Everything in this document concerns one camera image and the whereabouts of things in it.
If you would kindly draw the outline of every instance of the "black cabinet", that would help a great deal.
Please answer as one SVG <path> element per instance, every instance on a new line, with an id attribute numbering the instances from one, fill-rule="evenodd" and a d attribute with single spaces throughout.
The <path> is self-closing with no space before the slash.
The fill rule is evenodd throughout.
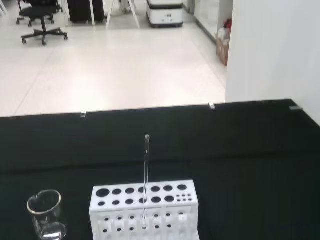
<path id="1" fill-rule="evenodd" d="M 101 22 L 105 18 L 103 0 L 92 0 L 95 21 Z M 73 23 L 91 21 L 89 0 L 68 0 L 70 20 Z"/>

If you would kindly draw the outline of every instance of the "white partition wall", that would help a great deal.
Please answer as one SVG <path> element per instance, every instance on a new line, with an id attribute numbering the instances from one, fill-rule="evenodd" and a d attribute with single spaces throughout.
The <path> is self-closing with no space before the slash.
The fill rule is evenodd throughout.
<path id="1" fill-rule="evenodd" d="M 293 99 L 320 124 L 320 1 L 234 1 L 226 101 Z"/>

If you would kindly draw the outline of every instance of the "red object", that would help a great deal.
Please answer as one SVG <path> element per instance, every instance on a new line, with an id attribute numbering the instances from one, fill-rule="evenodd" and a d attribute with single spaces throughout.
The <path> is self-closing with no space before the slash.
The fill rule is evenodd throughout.
<path id="1" fill-rule="evenodd" d="M 229 18 L 226 21 L 224 21 L 223 28 L 231 29 L 231 27 L 232 27 L 232 18 Z"/>

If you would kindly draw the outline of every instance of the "black table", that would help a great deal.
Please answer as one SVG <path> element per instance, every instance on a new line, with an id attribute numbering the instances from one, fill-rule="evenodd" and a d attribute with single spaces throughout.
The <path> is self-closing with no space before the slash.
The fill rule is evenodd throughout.
<path id="1" fill-rule="evenodd" d="M 0 239 L 36 239 L 56 189 L 66 240 L 91 240 L 93 186 L 193 179 L 201 240 L 320 239 L 320 128 L 291 100 L 0 118 Z"/>

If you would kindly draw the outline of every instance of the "cardboard box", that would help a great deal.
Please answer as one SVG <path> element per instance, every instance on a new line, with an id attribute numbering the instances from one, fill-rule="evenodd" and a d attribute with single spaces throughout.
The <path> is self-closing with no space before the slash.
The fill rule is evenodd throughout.
<path id="1" fill-rule="evenodd" d="M 224 45 L 222 40 L 216 35 L 216 54 L 225 66 L 228 66 L 229 42 L 228 45 Z"/>

